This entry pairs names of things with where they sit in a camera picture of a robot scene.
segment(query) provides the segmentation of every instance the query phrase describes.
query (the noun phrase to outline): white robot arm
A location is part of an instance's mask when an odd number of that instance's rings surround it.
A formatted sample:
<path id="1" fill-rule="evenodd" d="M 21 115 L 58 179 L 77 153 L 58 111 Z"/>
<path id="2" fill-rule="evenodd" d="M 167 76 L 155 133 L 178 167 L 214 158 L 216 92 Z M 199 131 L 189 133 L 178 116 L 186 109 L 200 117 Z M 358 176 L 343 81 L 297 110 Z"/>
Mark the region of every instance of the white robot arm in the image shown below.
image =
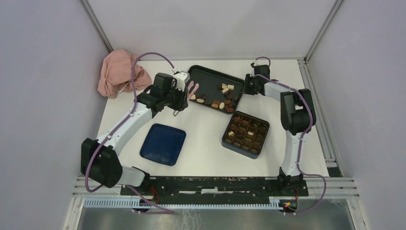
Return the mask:
<path id="1" fill-rule="evenodd" d="M 268 65 L 258 65 L 256 61 L 251 64 L 252 73 L 246 75 L 244 93 L 262 94 L 271 97 L 281 103 L 281 123 L 286 130 L 285 156 L 279 170 L 278 179 L 282 185 L 301 183 L 303 175 L 298 169 L 301 167 L 299 161 L 300 151 L 306 142 L 307 135 L 303 135 L 311 122 L 308 111 L 296 109 L 296 106 L 303 106 L 304 102 L 297 93 L 300 93 L 305 103 L 309 106 L 314 126 L 316 115 L 312 95 L 309 89 L 301 89 L 297 92 L 290 87 L 278 83 L 277 80 L 270 80 L 270 68 Z"/>
<path id="2" fill-rule="evenodd" d="M 198 87 L 197 84 L 187 98 L 188 88 L 191 90 L 193 86 L 191 82 L 186 88 L 188 80 L 189 74 L 183 71 L 176 72 L 173 76 L 158 73 L 154 84 L 137 96 L 136 110 L 133 104 L 106 133 L 97 137 L 96 140 L 88 138 L 82 143 L 81 172 L 86 173 L 91 156 L 102 145 L 91 163 L 89 177 L 109 188 L 116 184 L 140 186 L 146 173 L 134 167 L 122 166 L 118 156 L 132 136 L 165 106 L 178 112 L 188 107 L 187 100 Z"/>

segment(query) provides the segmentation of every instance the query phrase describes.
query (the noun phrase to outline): crumpled towel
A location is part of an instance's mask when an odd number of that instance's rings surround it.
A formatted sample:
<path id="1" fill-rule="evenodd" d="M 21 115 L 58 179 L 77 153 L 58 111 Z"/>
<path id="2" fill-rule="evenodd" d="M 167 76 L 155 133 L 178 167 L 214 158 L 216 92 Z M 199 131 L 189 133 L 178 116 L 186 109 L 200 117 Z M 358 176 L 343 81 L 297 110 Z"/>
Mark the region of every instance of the crumpled towel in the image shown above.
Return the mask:
<path id="1" fill-rule="evenodd" d="M 138 56 L 131 55 L 125 50 L 111 52 L 103 61 L 101 67 L 99 86 L 97 91 L 105 97 L 116 98 L 117 91 L 132 92 L 131 67 Z M 136 90 L 143 90 L 152 84 L 149 74 L 139 65 L 135 66 L 134 83 Z"/>

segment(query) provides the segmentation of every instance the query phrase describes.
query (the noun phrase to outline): dark tray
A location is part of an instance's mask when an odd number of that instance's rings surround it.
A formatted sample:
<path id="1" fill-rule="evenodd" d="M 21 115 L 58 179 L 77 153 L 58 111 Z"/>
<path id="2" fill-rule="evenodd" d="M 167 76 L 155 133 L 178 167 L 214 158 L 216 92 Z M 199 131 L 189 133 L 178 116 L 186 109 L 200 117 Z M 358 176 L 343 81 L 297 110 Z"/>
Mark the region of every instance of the dark tray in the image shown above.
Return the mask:
<path id="1" fill-rule="evenodd" d="M 224 102 L 227 99 L 227 97 L 221 92 L 221 90 L 217 89 L 218 85 L 222 83 L 226 85 L 234 85 L 234 90 L 231 91 L 231 94 L 238 97 L 237 100 L 233 100 L 233 103 L 235 105 L 234 110 L 236 110 L 244 89 L 243 79 L 236 78 L 231 75 L 199 65 L 191 66 L 188 70 L 188 73 L 190 75 L 190 80 L 186 83 L 186 85 L 189 85 L 190 81 L 194 81 L 195 84 L 199 83 L 199 89 L 195 93 L 196 97 L 199 98 L 200 95 L 205 94 L 206 100 L 209 100 L 211 102 L 213 102 L 214 100 Z M 212 107 L 211 105 L 198 103 L 196 100 L 192 102 L 204 105 L 206 107 L 218 110 L 226 114 L 232 114 L 234 112 L 232 111 L 228 113 L 226 109 L 217 109 Z"/>
<path id="2" fill-rule="evenodd" d="M 236 111 L 223 134 L 221 145 L 244 156 L 256 159 L 261 154 L 268 130 L 269 122 Z M 234 132 L 234 136 L 228 135 L 230 131 Z"/>

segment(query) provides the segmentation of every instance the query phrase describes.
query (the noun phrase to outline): white wall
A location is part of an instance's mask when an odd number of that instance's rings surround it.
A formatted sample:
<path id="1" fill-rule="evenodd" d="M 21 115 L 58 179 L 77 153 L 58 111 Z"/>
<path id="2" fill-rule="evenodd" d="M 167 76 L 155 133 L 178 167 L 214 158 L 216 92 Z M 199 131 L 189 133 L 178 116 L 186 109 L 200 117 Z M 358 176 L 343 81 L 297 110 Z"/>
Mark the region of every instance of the white wall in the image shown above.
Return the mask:
<path id="1" fill-rule="evenodd" d="M 89 0 L 114 49 L 189 60 L 304 57 L 334 2 Z"/>
<path id="2" fill-rule="evenodd" d="M 344 1 L 310 60 L 372 230 L 405 229 L 406 1 Z"/>
<path id="3" fill-rule="evenodd" d="M 61 228 L 106 55 L 79 1 L 0 1 L 0 229 Z"/>

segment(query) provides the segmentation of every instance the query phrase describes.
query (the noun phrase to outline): empty blue tray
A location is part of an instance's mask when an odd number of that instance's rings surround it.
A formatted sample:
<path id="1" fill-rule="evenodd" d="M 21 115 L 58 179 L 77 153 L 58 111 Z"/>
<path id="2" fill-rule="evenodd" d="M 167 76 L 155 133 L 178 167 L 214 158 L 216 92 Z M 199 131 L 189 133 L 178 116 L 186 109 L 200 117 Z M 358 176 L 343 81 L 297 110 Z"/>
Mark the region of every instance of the empty blue tray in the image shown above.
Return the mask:
<path id="1" fill-rule="evenodd" d="M 141 147 L 141 157 L 173 166 L 178 160 L 186 132 L 177 128 L 153 124 Z"/>

